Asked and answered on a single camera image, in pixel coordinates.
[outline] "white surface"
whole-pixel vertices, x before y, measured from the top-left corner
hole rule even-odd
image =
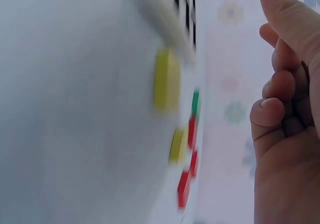
[[[0,0],[0,13],[0,223],[144,223],[181,174],[167,157],[190,112],[152,113],[162,39],[129,0]]]

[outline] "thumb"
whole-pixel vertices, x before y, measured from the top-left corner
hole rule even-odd
[[[261,5],[272,29],[308,66],[310,104],[320,135],[320,15],[298,0],[261,0]]]

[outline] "red block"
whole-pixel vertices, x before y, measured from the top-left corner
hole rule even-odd
[[[188,136],[188,146],[191,150],[195,150],[195,146],[197,143],[196,139],[196,133],[198,131],[198,126],[197,126],[197,117],[193,116],[189,120],[189,136]]]
[[[178,185],[178,205],[180,209],[185,209],[190,193],[191,175],[189,171],[183,171]]]
[[[192,178],[196,178],[197,170],[198,170],[198,151],[195,150],[192,153],[190,169],[189,169]]]

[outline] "wall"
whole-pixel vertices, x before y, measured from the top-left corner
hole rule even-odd
[[[206,123],[196,223],[253,223],[256,168],[249,112],[273,74],[273,49],[258,35],[259,0],[206,4]],[[304,1],[319,12],[320,0]]]

